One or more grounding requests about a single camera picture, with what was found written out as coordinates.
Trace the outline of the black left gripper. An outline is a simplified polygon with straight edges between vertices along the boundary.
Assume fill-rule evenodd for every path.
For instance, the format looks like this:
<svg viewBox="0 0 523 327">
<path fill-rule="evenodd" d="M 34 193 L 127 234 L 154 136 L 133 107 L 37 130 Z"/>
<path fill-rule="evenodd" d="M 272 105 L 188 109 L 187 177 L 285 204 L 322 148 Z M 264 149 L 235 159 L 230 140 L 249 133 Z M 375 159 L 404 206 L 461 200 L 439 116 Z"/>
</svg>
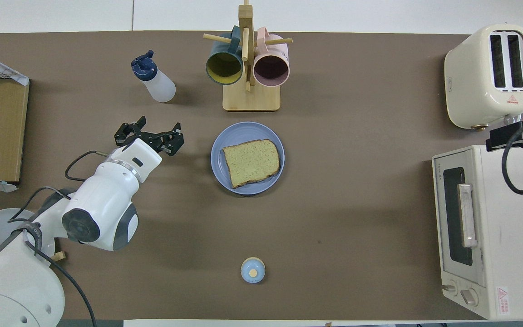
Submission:
<svg viewBox="0 0 523 327">
<path fill-rule="evenodd" d="M 143 132 L 147 119 L 141 116 L 137 122 L 131 124 L 122 123 L 114 133 L 114 140 L 117 147 L 131 144 L 137 139 L 141 139 L 154 151 L 164 151 L 166 155 L 172 157 L 183 146 L 183 134 L 181 123 L 176 123 L 170 132 L 151 133 Z"/>
</svg>

